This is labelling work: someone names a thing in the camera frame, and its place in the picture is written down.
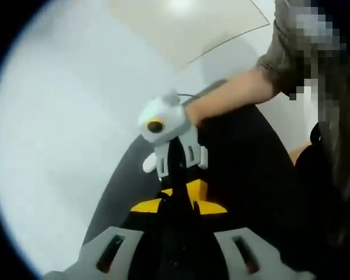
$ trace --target white floor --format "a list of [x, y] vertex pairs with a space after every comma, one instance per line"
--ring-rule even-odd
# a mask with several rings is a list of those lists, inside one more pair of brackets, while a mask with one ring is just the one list
[[[272, 23], [273, 0], [254, 2]], [[271, 34], [271, 25], [246, 33], [177, 72], [103, 0], [57, 1], [39, 14], [0, 73], [0, 212], [29, 264], [44, 273], [76, 260], [146, 100], [250, 69]], [[314, 123], [308, 95], [297, 99], [259, 106], [287, 149]]]

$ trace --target black eye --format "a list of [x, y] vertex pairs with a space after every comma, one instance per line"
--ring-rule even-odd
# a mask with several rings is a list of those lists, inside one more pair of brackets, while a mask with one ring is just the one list
[[148, 124], [147, 128], [152, 133], [160, 133], [161, 131], [163, 131], [164, 126], [159, 121], [151, 121]]

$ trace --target toy ear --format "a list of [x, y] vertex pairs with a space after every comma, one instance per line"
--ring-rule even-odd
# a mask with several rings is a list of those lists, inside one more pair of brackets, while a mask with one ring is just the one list
[[177, 106], [180, 104], [179, 95], [177, 95], [177, 93], [174, 90], [172, 90], [169, 93], [166, 93], [161, 98], [162, 98], [164, 103], [166, 103], [170, 106]]

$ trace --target shirt sleeve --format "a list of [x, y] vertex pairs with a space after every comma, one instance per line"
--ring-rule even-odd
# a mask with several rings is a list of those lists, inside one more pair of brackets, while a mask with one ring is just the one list
[[275, 1], [275, 21], [272, 41], [266, 54], [262, 55], [256, 67], [263, 67], [267, 79], [279, 92], [296, 93], [296, 87], [303, 82], [303, 71], [296, 47], [289, 36], [289, 6], [285, 0]]

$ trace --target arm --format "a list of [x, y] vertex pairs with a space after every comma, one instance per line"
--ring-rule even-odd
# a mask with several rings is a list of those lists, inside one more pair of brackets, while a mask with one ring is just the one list
[[223, 86], [187, 106], [192, 123], [219, 116], [248, 104], [269, 101], [279, 92], [295, 88], [298, 79], [295, 48], [288, 40], [289, 9], [284, 0], [276, 0], [271, 45], [258, 59], [254, 69], [230, 79]]

